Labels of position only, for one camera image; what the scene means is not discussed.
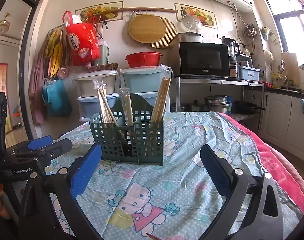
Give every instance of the blue bag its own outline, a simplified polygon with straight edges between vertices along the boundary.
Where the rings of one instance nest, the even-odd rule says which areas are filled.
[[[71,114],[72,106],[62,80],[43,88],[42,98],[49,117],[68,117]]]

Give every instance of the white storage box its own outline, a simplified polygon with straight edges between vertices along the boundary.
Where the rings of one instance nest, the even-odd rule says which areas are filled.
[[[78,86],[79,95],[83,98],[95,97],[97,95],[97,91],[94,88],[93,84],[94,79],[97,79],[99,81],[103,79],[103,83],[107,84],[106,94],[113,94],[115,90],[115,82],[117,75],[118,73],[115,70],[102,70],[77,75],[75,80]]]
[[[108,105],[110,108],[114,106],[118,98],[118,93],[107,95]],[[87,118],[91,118],[100,109],[97,96],[87,98],[78,97],[76,100],[79,103],[80,121],[87,121]]]
[[[162,78],[167,73],[166,66],[137,67],[121,69],[122,87],[130,89],[131,93],[147,93],[159,90]]]
[[[143,97],[150,105],[154,106],[157,92],[147,92],[147,93],[136,93],[139,96]],[[165,112],[170,113],[171,112],[171,106],[170,106],[170,93],[167,94],[166,97],[166,103],[165,103]]]

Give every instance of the green plastic basket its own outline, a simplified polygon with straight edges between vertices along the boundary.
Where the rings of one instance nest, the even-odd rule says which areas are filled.
[[[95,143],[102,148],[102,159],[136,164],[154,163],[163,165],[163,119],[151,123],[153,106],[141,96],[131,94],[134,126],[125,126],[122,102],[119,98],[111,111],[119,127],[103,123],[101,113],[90,119],[90,128]],[[126,131],[129,151],[124,151],[119,130]]]

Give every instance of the red plastic basin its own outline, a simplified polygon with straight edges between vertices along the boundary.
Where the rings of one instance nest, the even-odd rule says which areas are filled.
[[[125,57],[129,67],[158,66],[161,53],[156,51],[146,51],[129,54]]]

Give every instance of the kitchen sink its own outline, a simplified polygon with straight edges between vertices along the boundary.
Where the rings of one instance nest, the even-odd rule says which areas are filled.
[[[298,88],[288,88],[288,90],[291,90],[291,91],[295,91],[295,92],[299,92],[299,93],[304,94],[304,89],[298,89]]]

